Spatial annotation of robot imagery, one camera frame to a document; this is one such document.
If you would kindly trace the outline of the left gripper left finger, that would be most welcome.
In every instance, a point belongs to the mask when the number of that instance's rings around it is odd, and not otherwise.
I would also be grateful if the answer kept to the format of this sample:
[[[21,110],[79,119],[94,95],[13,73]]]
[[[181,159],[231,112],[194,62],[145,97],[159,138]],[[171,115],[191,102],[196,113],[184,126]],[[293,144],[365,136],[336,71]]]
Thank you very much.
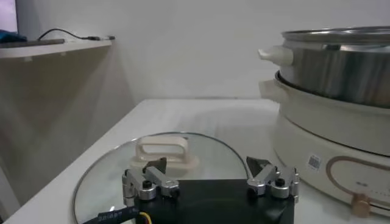
[[[135,199],[152,201],[159,192],[162,197],[177,199],[180,186],[177,180],[166,176],[167,158],[149,161],[141,169],[126,169],[122,175],[122,198],[125,206],[135,204]]]

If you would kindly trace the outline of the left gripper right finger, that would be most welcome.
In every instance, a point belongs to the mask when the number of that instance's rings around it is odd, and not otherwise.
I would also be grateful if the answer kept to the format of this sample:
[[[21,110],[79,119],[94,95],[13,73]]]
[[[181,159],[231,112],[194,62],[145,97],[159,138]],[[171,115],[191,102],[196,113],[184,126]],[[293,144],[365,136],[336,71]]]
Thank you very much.
[[[299,173],[295,167],[278,167],[266,159],[246,158],[252,177],[247,180],[250,198],[270,194],[276,199],[299,201]]]

